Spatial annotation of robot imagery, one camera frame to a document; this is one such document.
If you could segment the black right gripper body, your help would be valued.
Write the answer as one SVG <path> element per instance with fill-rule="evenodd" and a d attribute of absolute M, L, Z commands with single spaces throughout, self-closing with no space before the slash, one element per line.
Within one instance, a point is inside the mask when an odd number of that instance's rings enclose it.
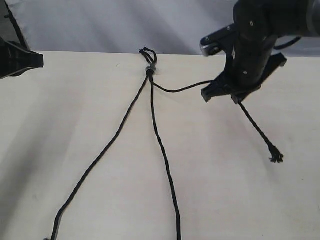
<path fill-rule="evenodd" d="M 226 82 L 237 88 L 257 87 L 277 68 L 284 67 L 286 57 L 282 53 L 272 55 L 276 40 L 275 35 L 262 41 L 236 35 L 224 68 Z"/>

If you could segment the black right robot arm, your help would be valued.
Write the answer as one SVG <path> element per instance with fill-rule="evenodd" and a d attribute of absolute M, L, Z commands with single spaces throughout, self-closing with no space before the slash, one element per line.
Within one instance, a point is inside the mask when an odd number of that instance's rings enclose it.
<path fill-rule="evenodd" d="M 290 44 L 276 45 L 281 37 L 320 36 L 318 0 L 239 0 L 233 7 L 233 23 L 205 36 L 200 49 L 205 57 L 223 51 L 226 54 L 222 73 L 201 95 L 208 102 L 214 97 L 232 96 L 236 103 L 259 90 L 287 59 L 273 55 Z"/>

